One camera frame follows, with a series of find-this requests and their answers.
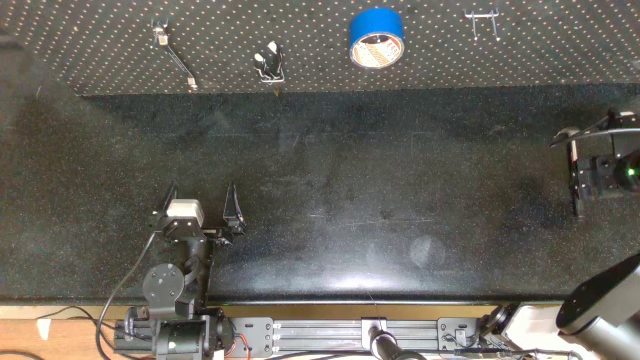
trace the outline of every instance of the wooden floor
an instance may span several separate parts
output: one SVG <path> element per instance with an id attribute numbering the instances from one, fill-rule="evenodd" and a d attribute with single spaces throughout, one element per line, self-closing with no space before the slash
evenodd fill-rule
<path id="1" fill-rule="evenodd" d="M 48 331 L 38 331 L 38 316 L 55 312 L 62 307 L 0 307 L 0 352 L 7 350 L 26 351 L 43 359 L 100 359 L 94 340 L 95 327 L 88 320 L 63 320 L 82 316 L 78 310 L 70 309 L 54 316 Z M 101 307 L 84 307 L 98 317 Z M 225 307 L 231 317 L 270 316 L 274 319 L 359 319 L 361 317 L 382 317 L 396 320 L 436 320 L 440 317 L 479 317 L 488 314 L 492 306 L 232 306 Z M 107 318 L 124 316 L 126 307 L 110 309 Z M 40 320 L 40 326 L 47 321 Z M 113 331 L 104 328 L 107 339 L 113 338 Z M 102 348 L 112 359 L 123 359 L 114 355 L 102 341 Z M 24 359 L 18 356 L 3 356 L 2 360 Z"/>

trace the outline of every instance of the circular joint cover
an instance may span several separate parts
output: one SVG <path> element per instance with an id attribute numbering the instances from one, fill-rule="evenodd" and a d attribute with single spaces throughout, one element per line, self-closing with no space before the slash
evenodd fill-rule
<path id="1" fill-rule="evenodd" d="M 142 291 L 150 305 L 175 301 L 184 290 L 184 274 L 173 264 L 156 265 L 144 278 Z"/>

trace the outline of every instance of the black countertop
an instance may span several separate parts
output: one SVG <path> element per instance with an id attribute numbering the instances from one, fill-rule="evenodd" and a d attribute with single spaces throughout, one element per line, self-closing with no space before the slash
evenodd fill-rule
<path id="1" fill-rule="evenodd" d="M 640 201 L 588 204 L 578 222 L 564 151 L 547 146 L 611 105 L 640 110 L 637 86 L 78 98 L 11 54 L 5 304 L 104 301 L 172 179 L 207 225 L 237 184 L 248 234 L 216 252 L 219 303 L 559 300 L 640 248 Z M 118 302 L 141 301 L 172 255 L 154 246 Z"/>

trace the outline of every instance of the pegboard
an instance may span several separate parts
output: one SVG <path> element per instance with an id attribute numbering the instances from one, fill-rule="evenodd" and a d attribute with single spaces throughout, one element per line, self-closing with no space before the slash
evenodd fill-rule
<path id="1" fill-rule="evenodd" d="M 403 57 L 380 70 L 348 55 L 352 18 L 373 7 L 394 9 L 405 29 Z M 494 9 L 500 41 L 486 19 L 474 40 L 465 11 Z M 632 0 L 0 2 L 2 27 L 80 95 L 191 92 L 152 45 L 153 19 L 168 20 L 198 92 L 272 91 L 253 68 L 272 40 L 284 49 L 283 91 L 634 83 L 639 14 Z"/>

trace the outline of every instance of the roll of tape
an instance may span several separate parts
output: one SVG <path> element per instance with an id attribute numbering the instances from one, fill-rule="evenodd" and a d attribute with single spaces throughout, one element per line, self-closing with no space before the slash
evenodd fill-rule
<path id="1" fill-rule="evenodd" d="M 349 57 L 365 68 L 389 66 L 404 52 L 402 18 L 385 8 L 370 9 L 351 22 Z"/>

